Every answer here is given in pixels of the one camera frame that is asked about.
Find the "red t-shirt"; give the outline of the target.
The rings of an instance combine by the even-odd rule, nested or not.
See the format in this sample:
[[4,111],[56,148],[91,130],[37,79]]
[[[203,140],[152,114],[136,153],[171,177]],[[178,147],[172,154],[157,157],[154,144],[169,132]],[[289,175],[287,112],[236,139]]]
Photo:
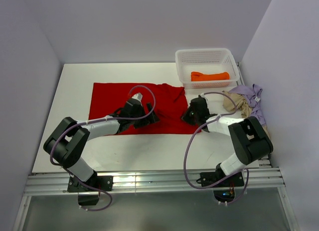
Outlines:
[[[153,103],[152,95],[144,88],[136,88],[136,83],[94,83],[89,119],[102,118],[124,106],[131,95],[141,93],[142,104]],[[135,129],[130,127],[122,135],[135,134],[193,134],[197,126],[184,122],[181,118],[187,111],[188,103],[183,87],[174,87],[166,83],[144,83],[156,98],[155,114],[159,122]]]

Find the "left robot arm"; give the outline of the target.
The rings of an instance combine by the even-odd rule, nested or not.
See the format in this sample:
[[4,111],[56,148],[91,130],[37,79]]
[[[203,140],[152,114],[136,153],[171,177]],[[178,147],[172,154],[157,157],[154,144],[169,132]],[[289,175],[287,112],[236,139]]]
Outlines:
[[108,135],[121,134],[130,127],[143,128],[160,121],[151,103],[148,113],[140,99],[130,98],[123,107],[103,118],[79,122],[65,117],[44,142],[43,149],[50,155],[50,161],[61,166],[79,179],[79,185],[86,191],[98,188],[96,171],[81,157],[88,141]]

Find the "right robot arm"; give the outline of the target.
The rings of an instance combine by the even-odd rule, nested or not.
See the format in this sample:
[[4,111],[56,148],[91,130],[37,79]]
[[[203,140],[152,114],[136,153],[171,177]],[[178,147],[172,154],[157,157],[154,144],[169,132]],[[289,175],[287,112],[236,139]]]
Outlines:
[[182,120],[197,125],[197,132],[219,133],[230,137],[234,153],[218,164],[214,172],[221,186],[228,185],[233,180],[233,174],[273,152],[273,144],[256,117],[232,118],[230,114],[211,114],[203,95],[191,100]]

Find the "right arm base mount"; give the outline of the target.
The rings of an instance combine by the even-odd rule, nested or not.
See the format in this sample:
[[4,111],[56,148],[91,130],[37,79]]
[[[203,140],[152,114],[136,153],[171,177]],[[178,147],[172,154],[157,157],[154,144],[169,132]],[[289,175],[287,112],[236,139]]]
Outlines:
[[202,187],[207,187],[214,183],[217,183],[214,188],[222,188],[221,190],[213,190],[213,194],[218,204],[224,204],[225,206],[234,202],[240,195],[236,195],[235,188],[242,187],[243,195],[247,189],[247,182],[244,182],[243,172],[239,171],[232,176],[226,176],[221,168],[217,166],[214,172],[201,172],[196,183]]

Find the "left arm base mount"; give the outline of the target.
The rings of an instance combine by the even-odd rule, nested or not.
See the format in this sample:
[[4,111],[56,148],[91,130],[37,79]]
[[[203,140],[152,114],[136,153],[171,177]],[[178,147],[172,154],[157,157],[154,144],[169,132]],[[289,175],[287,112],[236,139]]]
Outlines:
[[[78,205],[80,208],[89,211],[101,211],[108,208],[113,198],[109,192],[113,187],[113,176],[98,176],[94,175],[88,181],[80,181],[76,177],[70,177],[67,187],[68,193],[78,194]],[[100,201],[102,195],[109,197],[108,203],[102,208],[94,208]]]

